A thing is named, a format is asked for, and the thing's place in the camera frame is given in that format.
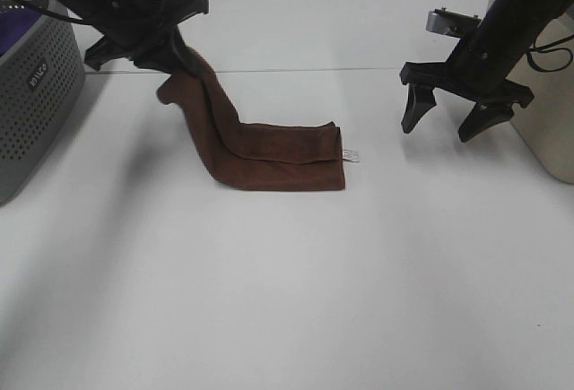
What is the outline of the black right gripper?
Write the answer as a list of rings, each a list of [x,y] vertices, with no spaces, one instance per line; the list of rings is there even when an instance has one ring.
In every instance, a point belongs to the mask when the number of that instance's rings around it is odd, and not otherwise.
[[[530,88],[507,79],[515,58],[486,50],[474,51],[459,44],[445,62],[404,64],[401,83],[424,85],[485,104],[518,104],[527,107],[534,99]]]

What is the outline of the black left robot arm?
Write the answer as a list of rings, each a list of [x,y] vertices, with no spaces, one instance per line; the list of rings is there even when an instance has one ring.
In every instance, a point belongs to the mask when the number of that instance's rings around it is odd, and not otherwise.
[[[57,0],[76,14],[76,22],[102,35],[85,52],[95,71],[126,58],[142,69],[166,74],[182,71],[197,77],[199,57],[189,49],[178,26],[209,11],[208,0]]]

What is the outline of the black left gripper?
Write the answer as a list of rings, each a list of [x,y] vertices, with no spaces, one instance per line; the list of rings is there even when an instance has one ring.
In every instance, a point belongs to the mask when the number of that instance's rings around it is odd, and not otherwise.
[[[208,0],[157,0],[148,18],[118,20],[101,31],[103,37],[85,51],[84,63],[98,71],[108,61],[126,58],[140,69],[176,71],[199,78],[199,56],[183,40],[178,25],[209,13]]]

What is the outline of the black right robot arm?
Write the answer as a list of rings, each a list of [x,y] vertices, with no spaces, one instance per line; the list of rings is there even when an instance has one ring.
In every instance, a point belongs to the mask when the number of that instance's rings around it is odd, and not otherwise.
[[[435,9],[427,29],[457,38],[448,59],[440,63],[404,65],[400,80],[408,88],[404,127],[436,104],[434,90],[442,89],[474,103],[469,121],[506,120],[513,106],[526,107],[532,92],[509,80],[520,58],[529,52],[548,23],[561,16],[573,0],[494,0],[484,18]]]

